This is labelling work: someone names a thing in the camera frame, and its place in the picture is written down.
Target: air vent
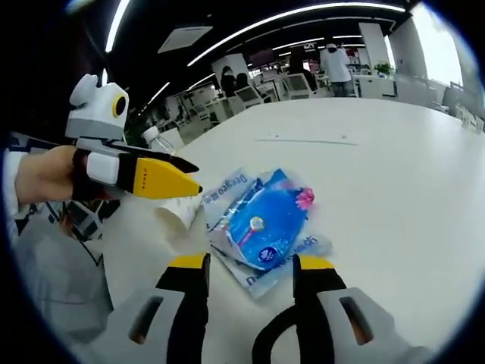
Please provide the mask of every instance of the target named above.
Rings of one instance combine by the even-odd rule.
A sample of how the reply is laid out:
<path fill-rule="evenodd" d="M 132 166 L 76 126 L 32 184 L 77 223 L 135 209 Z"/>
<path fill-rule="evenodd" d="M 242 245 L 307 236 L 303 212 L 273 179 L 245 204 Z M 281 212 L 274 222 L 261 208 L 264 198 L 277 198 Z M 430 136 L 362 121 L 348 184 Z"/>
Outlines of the air vent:
<path fill-rule="evenodd" d="M 212 27 L 187 27 L 174 29 L 158 50 L 158 54 L 190 47 L 211 29 Z"/>

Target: human hand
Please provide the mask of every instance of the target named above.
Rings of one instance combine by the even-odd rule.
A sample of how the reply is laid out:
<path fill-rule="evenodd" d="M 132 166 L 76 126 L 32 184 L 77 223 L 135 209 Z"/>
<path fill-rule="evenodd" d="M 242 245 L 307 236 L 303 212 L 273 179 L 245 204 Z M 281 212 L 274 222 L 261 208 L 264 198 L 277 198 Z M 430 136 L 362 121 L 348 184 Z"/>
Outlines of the human hand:
<path fill-rule="evenodd" d="M 75 146 L 58 146 L 43 154 L 25 155 L 15 179 L 18 202 L 23 205 L 71 199 L 76 150 Z"/>

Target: window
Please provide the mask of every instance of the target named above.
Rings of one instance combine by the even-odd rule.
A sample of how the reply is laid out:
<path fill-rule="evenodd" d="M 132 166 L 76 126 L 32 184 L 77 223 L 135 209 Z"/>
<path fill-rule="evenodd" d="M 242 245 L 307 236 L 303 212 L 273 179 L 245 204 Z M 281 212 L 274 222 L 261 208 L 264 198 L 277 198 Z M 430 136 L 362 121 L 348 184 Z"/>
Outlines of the window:
<path fill-rule="evenodd" d="M 463 85 L 458 53 L 449 26 L 423 4 L 411 11 L 424 53 L 427 78 Z"/>
<path fill-rule="evenodd" d="M 253 70 L 253 71 L 250 71 L 249 72 L 249 77 L 251 78 L 255 78 L 256 76 L 258 76 L 259 74 L 261 74 L 261 70 Z"/>

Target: robot eye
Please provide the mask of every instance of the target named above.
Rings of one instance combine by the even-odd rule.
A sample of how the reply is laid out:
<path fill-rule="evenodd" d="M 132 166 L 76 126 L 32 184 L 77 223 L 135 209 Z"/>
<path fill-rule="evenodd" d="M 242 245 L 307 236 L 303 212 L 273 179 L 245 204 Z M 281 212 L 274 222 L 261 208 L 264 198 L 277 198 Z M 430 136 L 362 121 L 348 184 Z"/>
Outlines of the robot eye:
<path fill-rule="evenodd" d="M 119 96 L 113 102 L 113 116 L 117 118 L 121 114 L 123 114 L 124 109 L 127 107 L 127 99 L 124 96 Z"/>

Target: white sleeve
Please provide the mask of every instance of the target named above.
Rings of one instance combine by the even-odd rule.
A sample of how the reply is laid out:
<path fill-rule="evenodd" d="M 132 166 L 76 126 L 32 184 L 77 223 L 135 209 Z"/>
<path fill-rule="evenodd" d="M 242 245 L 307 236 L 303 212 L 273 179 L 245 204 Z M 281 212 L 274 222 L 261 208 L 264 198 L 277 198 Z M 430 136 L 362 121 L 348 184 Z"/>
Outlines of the white sleeve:
<path fill-rule="evenodd" d="M 7 218 L 14 218 L 20 211 L 20 206 L 17 199 L 17 191 L 15 190 L 15 179 L 17 178 L 18 165 L 20 160 L 26 155 L 24 152 L 9 152 L 5 150 L 4 154 L 4 170 L 3 170 L 3 197 L 5 200 L 5 208 L 7 210 Z"/>
<path fill-rule="evenodd" d="M 320 66 L 324 70 L 327 70 L 327 55 L 325 50 L 320 52 Z"/>
<path fill-rule="evenodd" d="M 350 64 L 350 60 L 349 60 L 349 56 L 347 55 L 347 52 L 343 49 L 340 49 L 340 53 L 342 54 L 343 63 Z"/>

